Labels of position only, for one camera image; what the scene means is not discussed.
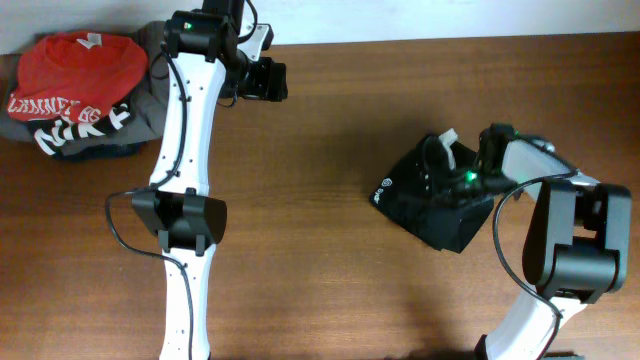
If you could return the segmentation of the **black t-shirt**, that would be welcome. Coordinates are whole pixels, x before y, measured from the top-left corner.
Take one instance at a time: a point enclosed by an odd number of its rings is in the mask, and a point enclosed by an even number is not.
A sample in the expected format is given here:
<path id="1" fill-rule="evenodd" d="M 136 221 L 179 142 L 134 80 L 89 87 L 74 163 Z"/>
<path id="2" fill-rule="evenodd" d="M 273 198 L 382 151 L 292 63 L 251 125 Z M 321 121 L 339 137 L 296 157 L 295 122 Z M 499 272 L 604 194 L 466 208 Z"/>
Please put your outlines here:
<path id="1" fill-rule="evenodd" d="M 406 153 L 369 195 L 382 215 L 429 247 L 461 253 L 484 225 L 494 196 L 461 205 L 442 205 L 427 197 L 419 174 L 419 144 Z"/>

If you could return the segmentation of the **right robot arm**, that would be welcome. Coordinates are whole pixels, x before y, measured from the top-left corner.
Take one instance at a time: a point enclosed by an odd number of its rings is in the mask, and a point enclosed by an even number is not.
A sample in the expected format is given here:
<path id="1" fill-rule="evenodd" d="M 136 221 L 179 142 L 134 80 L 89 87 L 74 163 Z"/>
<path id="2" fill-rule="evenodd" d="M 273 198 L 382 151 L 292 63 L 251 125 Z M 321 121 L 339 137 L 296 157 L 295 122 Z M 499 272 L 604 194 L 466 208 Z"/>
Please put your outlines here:
<path id="1" fill-rule="evenodd" d="M 582 173 L 543 137 L 493 124 L 479 148 L 462 146 L 454 130 L 417 148 L 428 202 L 466 210 L 494 196 L 492 238 L 501 266 L 520 287 L 515 303 L 478 340 L 477 359 L 546 359 L 560 329 L 604 294 L 618 291 L 628 270 L 632 195 L 622 185 Z M 517 275 L 503 253 L 499 221 L 521 194 L 535 202 Z"/>

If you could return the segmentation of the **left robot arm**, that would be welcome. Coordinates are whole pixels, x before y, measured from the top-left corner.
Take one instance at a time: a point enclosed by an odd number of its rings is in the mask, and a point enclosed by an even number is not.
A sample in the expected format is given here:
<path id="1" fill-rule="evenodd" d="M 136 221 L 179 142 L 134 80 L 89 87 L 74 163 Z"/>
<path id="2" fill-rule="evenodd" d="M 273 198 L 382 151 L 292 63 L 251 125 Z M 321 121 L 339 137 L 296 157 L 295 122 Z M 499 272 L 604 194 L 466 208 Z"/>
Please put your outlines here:
<path id="1" fill-rule="evenodd" d="M 166 21 L 161 54 L 169 77 L 160 153 L 134 212 L 158 241 L 165 266 L 162 359 L 207 359 L 208 283 L 227 205 L 210 197 L 209 150 L 219 100 L 282 102 L 286 66 L 265 56 L 274 37 L 249 1 L 206 1 Z"/>

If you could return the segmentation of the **grey folded garment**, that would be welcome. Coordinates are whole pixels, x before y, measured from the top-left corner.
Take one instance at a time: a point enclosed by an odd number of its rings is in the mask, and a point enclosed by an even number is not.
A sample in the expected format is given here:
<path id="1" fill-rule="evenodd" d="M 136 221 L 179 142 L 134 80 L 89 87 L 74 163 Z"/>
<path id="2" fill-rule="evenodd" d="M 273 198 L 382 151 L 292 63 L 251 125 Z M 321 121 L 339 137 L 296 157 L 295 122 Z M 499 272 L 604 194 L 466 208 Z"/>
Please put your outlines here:
<path id="1" fill-rule="evenodd" d="M 100 33 L 90 30 L 80 31 Z M 164 75 L 159 77 L 153 77 L 152 75 L 152 69 L 154 66 L 163 65 L 165 63 L 161 58 L 161 43 L 163 40 L 162 22 L 150 22 L 131 34 L 110 35 L 124 36 L 132 39 L 145 51 L 148 57 L 148 66 L 144 77 L 123 100 L 113 105 L 117 106 L 120 103 L 126 103 L 129 111 L 133 115 L 133 121 L 114 135 L 79 140 L 77 142 L 72 142 L 69 145 L 64 145 L 61 149 L 62 154 L 64 155 L 75 154 L 85 148 L 98 145 L 145 143 L 147 141 L 160 138 L 163 133 L 168 101 L 168 80 Z M 1 99 L 1 135 L 6 139 L 30 143 L 39 148 L 27 129 L 27 122 L 15 120 L 11 118 L 7 112 L 10 93 L 17 87 L 17 67 L 19 59 L 23 54 L 10 60 L 8 64 L 7 90 Z"/>

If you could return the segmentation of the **red folded shirt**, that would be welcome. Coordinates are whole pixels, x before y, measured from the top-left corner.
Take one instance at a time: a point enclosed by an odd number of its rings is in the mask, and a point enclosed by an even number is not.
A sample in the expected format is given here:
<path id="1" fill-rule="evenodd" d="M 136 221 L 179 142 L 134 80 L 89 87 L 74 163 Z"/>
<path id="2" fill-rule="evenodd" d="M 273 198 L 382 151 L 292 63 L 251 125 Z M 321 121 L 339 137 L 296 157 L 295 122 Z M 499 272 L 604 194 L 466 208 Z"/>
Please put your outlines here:
<path id="1" fill-rule="evenodd" d="M 93 124 L 144 77 L 145 51 L 124 36 L 79 31 L 42 38 L 18 62 L 9 116 Z"/>

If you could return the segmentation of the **dark blue folded garment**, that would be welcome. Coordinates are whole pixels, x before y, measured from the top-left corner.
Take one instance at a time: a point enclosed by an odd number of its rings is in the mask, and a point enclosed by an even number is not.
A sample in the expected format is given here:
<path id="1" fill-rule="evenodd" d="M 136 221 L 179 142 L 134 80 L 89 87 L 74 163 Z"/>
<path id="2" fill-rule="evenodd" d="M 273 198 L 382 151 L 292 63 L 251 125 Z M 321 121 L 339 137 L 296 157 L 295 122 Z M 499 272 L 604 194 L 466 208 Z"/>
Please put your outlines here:
<path id="1" fill-rule="evenodd" d="M 88 147 L 78 153 L 71 155 L 55 154 L 53 159 L 66 162 L 84 162 L 99 159 L 124 158 L 137 154 L 143 147 L 144 142 L 126 145 L 98 145 Z"/>

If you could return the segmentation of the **black white lettered shirt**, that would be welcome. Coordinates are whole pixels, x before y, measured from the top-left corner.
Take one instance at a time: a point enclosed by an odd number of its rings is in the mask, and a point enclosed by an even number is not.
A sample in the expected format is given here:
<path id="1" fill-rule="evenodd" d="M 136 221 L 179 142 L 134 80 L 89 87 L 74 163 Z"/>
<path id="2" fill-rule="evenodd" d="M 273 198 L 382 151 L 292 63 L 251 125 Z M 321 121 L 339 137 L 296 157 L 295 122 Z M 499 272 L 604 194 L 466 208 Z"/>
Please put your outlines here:
<path id="1" fill-rule="evenodd" d="M 26 126 L 35 143 L 46 155 L 61 156 L 64 145 L 114 135 L 132 121 L 133 115 L 128 105 L 120 103 L 95 123 L 71 123 L 57 117 L 29 121 Z"/>

